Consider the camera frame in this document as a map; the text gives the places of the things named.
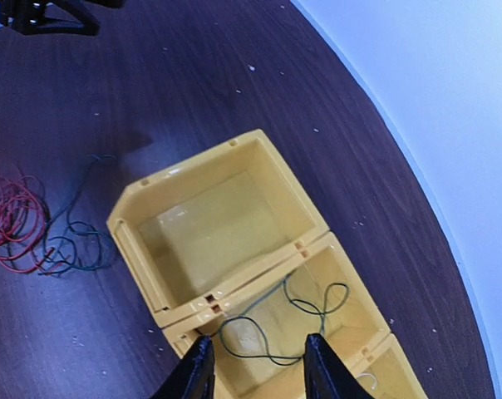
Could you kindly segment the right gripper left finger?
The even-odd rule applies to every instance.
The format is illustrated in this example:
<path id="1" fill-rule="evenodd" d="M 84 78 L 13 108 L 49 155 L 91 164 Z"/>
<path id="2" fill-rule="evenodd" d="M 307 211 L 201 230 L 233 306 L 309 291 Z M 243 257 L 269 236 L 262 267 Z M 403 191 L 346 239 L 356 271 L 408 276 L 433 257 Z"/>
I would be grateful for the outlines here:
<path id="1" fill-rule="evenodd" d="M 214 397 L 214 345 L 210 337 L 198 337 L 153 399 L 212 399 Z"/>

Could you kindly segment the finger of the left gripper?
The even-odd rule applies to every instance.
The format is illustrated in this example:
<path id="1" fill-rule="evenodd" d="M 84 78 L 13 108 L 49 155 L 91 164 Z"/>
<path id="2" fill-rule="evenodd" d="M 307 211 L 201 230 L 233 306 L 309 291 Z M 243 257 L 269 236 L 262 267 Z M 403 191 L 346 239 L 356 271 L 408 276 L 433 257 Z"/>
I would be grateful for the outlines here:
<path id="1" fill-rule="evenodd" d="M 49 7 L 62 10 L 69 18 L 52 17 L 47 11 Z M 100 22 L 89 11 L 84 1 L 48 1 L 39 7 L 39 33 L 65 33 L 94 37 L 99 31 Z"/>

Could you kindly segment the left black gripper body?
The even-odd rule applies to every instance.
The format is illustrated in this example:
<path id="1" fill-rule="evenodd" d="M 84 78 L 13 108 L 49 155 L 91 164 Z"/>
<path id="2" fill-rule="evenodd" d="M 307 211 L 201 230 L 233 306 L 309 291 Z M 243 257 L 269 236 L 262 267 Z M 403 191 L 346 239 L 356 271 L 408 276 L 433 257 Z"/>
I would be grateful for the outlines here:
<path id="1" fill-rule="evenodd" d="M 48 33 L 48 1 L 0 0 L 0 25 L 22 35 Z"/>

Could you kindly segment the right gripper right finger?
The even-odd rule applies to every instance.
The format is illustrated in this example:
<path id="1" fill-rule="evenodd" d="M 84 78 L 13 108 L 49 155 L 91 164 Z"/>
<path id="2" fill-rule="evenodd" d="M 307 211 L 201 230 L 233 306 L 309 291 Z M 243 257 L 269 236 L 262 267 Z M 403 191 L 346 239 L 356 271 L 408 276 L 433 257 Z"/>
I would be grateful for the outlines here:
<path id="1" fill-rule="evenodd" d="M 372 398 L 319 333 L 306 338 L 303 368 L 306 398 Z"/>

